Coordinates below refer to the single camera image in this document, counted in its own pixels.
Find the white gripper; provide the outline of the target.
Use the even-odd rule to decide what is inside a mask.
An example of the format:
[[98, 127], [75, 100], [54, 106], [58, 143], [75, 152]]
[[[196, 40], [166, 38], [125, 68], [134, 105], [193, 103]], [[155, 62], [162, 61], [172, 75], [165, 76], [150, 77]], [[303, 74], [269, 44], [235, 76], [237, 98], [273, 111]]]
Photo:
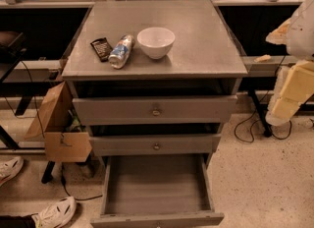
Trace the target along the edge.
[[281, 126], [314, 94], [314, 0], [304, 2], [290, 19], [266, 36], [266, 41], [287, 45], [289, 55], [300, 59], [291, 68], [282, 66], [266, 114], [266, 122]]

